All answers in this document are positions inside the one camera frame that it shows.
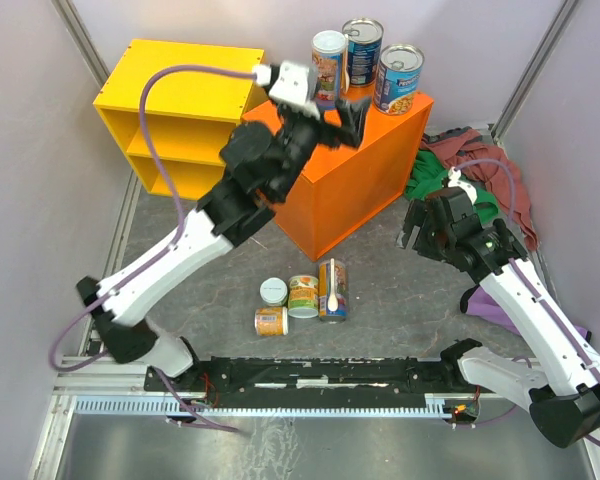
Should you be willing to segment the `blue Progresso soup can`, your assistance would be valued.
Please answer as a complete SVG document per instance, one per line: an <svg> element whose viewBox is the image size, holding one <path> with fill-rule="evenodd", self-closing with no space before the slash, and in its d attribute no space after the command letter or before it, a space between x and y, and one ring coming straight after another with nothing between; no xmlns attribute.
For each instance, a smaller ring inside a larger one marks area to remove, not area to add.
<svg viewBox="0 0 600 480"><path fill-rule="evenodd" d="M380 53L375 81L376 108L387 115L407 113L414 102L423 64L424 54L413 45L385 47Z"/></svg>

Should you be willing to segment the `yellow soup can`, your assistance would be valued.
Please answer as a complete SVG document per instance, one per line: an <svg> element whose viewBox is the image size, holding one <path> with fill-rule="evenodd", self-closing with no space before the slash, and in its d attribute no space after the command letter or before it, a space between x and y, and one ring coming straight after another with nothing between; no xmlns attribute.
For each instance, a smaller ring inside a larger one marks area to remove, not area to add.
<svg viewBox="0 0 600 480"><path fill-rule="evenodd" d="M312 46L312 62L318 72L318 88L316 102L325 110L333 110L335 102L342 95L342 49L341 32L324 30L314 35Z"/></svg>

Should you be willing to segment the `dark blue soup can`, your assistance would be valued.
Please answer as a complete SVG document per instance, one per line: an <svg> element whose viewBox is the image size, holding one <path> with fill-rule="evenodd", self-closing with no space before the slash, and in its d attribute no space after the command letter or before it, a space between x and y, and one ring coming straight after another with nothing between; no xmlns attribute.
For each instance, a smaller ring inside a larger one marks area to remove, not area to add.
<svg viewBox="0 0 600 480"><path fill-rule="evenodd" d="M376 77L384 27L371 18L347 21L342 27L347 38L347 74L351 87L365 87Z"/></svg>

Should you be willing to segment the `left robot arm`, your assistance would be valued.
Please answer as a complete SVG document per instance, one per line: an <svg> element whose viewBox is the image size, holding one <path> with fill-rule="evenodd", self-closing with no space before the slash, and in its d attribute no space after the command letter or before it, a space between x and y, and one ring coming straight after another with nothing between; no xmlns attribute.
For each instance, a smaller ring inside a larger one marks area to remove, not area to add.
<svg viewBox="0 0 600 480"><path fill-rule="evenodd" d="M169 235L117 273L77 284L106 352L118 364L141 361L161 370L178 389L201 378L186 341L153 325L147 313L196 270L240 246L275 216L319 145L357 149L371 100L339 99L339 123L277 108L280 128L260 121L233 130L221 149L221 180L201 197Z"/></svg>

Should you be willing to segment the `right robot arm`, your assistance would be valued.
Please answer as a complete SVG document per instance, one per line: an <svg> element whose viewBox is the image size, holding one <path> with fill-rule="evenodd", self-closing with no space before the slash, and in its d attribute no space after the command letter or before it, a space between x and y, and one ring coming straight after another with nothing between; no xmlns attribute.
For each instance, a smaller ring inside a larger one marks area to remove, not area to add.
<svg viewBox="0 0 600 480"><path fill-rule="evenodd" d="M440 382L484 387L527 411L553 445L566 448L600 428L600 354L575 329L539 279L503 219L481 223L469 194L447 187L410 203L400 247L467 273L506 313L539 363L506 360L466 342L442 362Z"/></svg>

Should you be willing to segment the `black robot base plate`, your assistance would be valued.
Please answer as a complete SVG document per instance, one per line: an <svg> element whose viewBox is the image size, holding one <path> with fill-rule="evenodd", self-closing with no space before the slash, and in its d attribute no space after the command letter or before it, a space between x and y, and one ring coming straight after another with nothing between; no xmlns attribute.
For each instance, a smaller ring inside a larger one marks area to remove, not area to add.
<svg viewBox="0 0 600 480"><path fill-rule="evenodd" d="M418 408L427 394L472 397L488 390L450 363L416 358L273 359L213 357L172 380L187 398L256 409Z"/></svg>

